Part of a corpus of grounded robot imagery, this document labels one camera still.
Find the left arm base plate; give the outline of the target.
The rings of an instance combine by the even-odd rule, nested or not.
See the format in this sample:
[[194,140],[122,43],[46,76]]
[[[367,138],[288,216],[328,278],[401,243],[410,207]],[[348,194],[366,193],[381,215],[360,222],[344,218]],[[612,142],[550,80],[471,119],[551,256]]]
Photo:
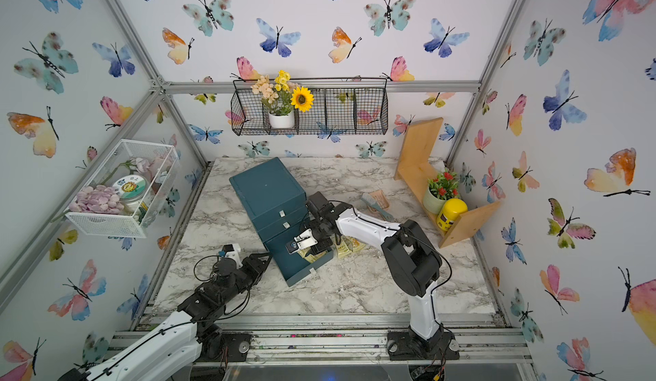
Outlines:
[[224,364],[246,362],[252,338],[246,332],[215,333],[203,343],[203,360]]

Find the yellow cookie packet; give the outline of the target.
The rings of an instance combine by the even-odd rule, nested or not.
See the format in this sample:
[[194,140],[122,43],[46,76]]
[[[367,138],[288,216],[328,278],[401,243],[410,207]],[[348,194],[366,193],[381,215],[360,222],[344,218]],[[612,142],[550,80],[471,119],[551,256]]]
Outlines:
[[302,251],[300,252],[300,254],[301,254],[301,257],[302,257],[305,261],[307,261],[308,263],[315,263],[315,262],[318,261],[320,258],[322,258],[323,256],[325,256],[325,255],[327,254],[327,251],[323,251],[323,252],[321,252],[321,253],[315,255],[315,254],[311,253],[308,249],[304,249],[304,250],[302,250]]
[[355,239],[354,237],[346,237],[346,239],[347,239],[348,247],[354,253],[362,251],[363,249],[365,249],[365,247],[367,247],[365,244]]
[[343,259],[352,254],[349,244],[346,241],[341,241],[336,244],[336,251],[338,259]]

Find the teal bottom drawer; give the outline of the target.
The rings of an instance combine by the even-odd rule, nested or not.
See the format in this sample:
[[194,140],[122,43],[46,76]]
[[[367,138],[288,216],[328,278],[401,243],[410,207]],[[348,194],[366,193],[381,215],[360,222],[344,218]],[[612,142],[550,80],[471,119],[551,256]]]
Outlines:
[[298,235],[298,230],[293,232],[292,229],[288,229],[264,243],[265,248],[272,255],[288,287],[296,285],[309,276],[313,270],[322,268],[335,256],[335,251],[329,249],[314,262],[309,262],[299,256],[299,254],[290,254],[285,246],[293,241],[293,237]]

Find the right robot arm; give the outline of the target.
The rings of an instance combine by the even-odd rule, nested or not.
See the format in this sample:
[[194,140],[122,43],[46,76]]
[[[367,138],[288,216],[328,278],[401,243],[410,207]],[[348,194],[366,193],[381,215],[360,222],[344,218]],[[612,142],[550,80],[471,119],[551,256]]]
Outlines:
[[330,201],[320,192],[307,199],[306,208],[310,221],[286,245],[290,254],[304,249],[323,251],[333,246],[333,239],[344,237],[379,249],[394,282],[408,296],[410,330],[425,341],[437,335],[441,322],[435,298],[442,284],[443,259],[418,223],[379,220],[350,203]]

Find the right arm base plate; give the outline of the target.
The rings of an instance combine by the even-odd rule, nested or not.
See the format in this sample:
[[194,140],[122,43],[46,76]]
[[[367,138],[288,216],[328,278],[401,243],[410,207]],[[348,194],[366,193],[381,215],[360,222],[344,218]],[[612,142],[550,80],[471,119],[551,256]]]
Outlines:
[[414,331],[390,331],[387,334],[387,352],[391,360],[459,360],[460,345],[454,333],[438,330],[428,340]]

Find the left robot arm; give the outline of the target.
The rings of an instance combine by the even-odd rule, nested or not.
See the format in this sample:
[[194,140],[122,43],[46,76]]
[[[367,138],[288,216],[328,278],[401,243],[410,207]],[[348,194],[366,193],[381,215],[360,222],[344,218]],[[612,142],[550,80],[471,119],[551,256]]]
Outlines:
[[250,293],[271,263],[268,253],[241,262],[218,257],[209,279],[154,330],[121,353],[87,369],[72,369],[61,380],[169,380],[198,359],[228,355],[231,340],[218,323],[241,314]]

